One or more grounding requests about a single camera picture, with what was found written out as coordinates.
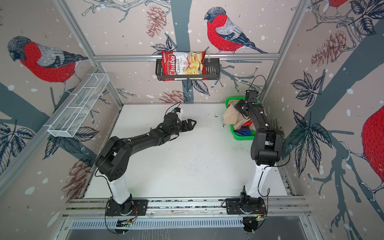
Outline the beige drawstring shorts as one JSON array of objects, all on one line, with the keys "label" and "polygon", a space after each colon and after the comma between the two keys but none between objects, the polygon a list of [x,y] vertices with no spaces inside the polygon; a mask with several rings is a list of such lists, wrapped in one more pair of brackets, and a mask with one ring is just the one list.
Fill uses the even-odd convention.
[{"label": "beige drawstring shorts", "polygon": [[229,100],[228,107],[223,114],[223,124],[232,125],[234,130],[240,130],[241,127],[248,127],[250,130],[255,131],[255,126],[252,120],[245,115],[241,114],[235,105],[239,100]]}]

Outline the green plastic basket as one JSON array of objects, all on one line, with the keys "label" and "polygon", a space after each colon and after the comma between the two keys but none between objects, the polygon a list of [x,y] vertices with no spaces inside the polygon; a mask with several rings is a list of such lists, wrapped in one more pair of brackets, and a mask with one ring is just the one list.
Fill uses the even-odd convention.
[{"label": "green plastic basket", "polygon": [[[244,96],[235,96],[235,97],[227,98],[226,101],[225,101],[226,108],[228,108],[228,106],[230,105],[229,104],[230,101],[239,101],[239,100],[245,100],[245,97]],[[237,141],[252,141],[254,139],[254,136],[255,136],[255,133],[256,133],[255,130],[251,130],[251,135],[250,136],[240,136],[235,131],[233,125],[230,125],[230,130],[231,130],[231,133],[232,133],[234,139],[237,140]]]}]

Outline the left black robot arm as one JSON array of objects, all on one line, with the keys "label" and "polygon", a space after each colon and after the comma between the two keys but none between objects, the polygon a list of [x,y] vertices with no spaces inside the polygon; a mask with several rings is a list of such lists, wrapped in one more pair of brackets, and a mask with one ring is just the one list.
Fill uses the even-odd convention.
[{"label": "left black robot arm", "polygon": [[126,173],[132,155],[148,148],[161,146],[176,139],[180,133],[192,131],[197,121],[181,120],[180,113],[171,112],[148,133],[130,137],[111,137],[96,158],[97,170],[107,179],[111,198],[106,205],[107,217],[145,216],[149,200],[135,200],[129,191]]}]

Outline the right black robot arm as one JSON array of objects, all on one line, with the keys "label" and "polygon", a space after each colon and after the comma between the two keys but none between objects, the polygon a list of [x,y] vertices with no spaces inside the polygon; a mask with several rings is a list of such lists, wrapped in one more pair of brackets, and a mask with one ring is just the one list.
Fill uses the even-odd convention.
[{"label": "right black robot arm", "polygon": [[257,90],[247,90],[245,99],[239,101],[235,109],[249,117],[255,126],[255,135],[251,145],[251,159],[255,165],[247,184],[240,195],[240,210],[244,214],[267,214],[264,198],[270,191],[262,194],[267,175],[272,167],[281,160],[284,137],[274,128],[265,113],[264,106],[258,101]]}]

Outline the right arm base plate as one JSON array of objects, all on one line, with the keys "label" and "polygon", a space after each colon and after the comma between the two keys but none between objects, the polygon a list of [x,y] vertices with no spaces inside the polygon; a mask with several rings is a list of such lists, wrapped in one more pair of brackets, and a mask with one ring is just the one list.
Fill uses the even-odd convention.
[{"label": "right arm base plate", "polygon": [[267,206],[262,198],[250,198],[241,202],[240,198],[224,200],[228,215],[265,215]]}]

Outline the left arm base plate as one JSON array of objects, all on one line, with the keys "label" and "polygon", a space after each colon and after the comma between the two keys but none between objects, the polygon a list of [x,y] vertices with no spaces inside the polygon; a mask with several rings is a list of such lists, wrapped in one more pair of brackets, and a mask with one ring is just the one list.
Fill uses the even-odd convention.
[{"label": "left arm base plate", "polygon": [[128,199],[123,204],[118,204],[113,199],[108,200],[106,217],[145,216],[148,208],[148,200]]}]

